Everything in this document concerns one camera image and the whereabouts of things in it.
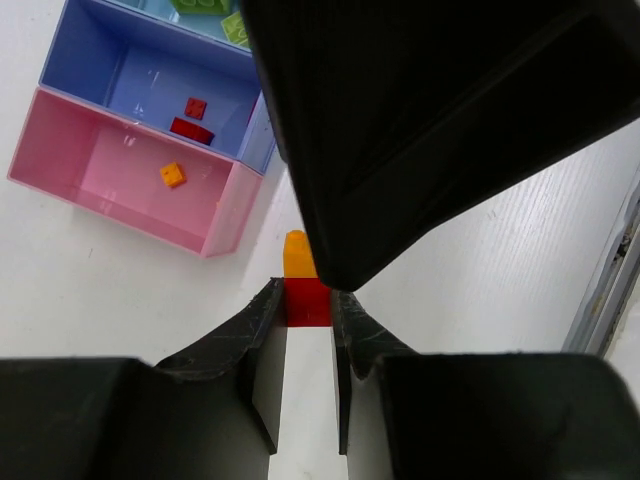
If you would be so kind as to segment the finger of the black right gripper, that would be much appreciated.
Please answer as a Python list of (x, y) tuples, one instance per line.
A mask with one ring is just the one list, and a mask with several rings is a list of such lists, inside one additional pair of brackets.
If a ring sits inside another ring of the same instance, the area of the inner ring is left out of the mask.
[(635, 121), (635, 1), (245, 1), (317, 273), (427, 232)]

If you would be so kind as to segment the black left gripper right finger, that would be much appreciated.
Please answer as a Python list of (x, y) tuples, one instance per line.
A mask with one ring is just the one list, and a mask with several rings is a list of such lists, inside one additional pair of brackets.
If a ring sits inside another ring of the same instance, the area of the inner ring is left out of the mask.
[(639, 411), (583, 354), (421, 354), (333, 292), (339, 451), (353, 479), (635, 479)]

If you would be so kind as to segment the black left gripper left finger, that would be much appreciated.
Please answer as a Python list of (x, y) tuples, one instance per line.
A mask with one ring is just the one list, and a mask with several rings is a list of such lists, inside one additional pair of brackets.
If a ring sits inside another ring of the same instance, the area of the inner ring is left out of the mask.
[(286, 321), (271, 279), (239, 313), (149, 365), (1, 363), (5, 479), (264, 479), (279, 439)]

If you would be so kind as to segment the red lego brick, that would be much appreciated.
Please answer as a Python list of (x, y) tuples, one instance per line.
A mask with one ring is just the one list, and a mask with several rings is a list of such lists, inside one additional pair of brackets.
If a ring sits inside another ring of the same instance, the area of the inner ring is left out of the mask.
[(289, 328), (330, 327), (330, 289), (318, 278), (285, 278)]
[(179, 117), (173, 119), (170, 131), (207, 146), (210, 146), (215, 138), (215, 134), (212, 131)]

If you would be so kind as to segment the thin orange lego brick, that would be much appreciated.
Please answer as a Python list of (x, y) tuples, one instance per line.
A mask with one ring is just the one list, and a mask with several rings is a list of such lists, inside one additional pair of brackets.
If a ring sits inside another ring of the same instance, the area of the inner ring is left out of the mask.
[(317, 272), (308, 237), (304, 231), (292, 230), (286, 234), (283, 248), (285, 278), (316, 278)]

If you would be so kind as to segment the green lego brick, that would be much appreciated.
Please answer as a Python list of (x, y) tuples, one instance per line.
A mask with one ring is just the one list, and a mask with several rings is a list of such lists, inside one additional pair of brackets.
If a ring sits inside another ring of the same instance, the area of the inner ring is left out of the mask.
[(171, 0), (180, 14), (229, 15), (234, 8), (233, 0)]
[(227, 16), (221, 21), (221, 26), (227, 40), (243, 48), (249, 48), (249, 38), (244, 21), (239, 11)]

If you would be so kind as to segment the small red lego tile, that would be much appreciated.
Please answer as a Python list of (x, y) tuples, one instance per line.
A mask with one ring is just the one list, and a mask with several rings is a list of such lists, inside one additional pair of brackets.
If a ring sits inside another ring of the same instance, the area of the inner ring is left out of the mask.
[(192, 119), (202, 120), (206, 111), (207, 102), (198, 98), (190, 97), (187, 100), (184, 114)]

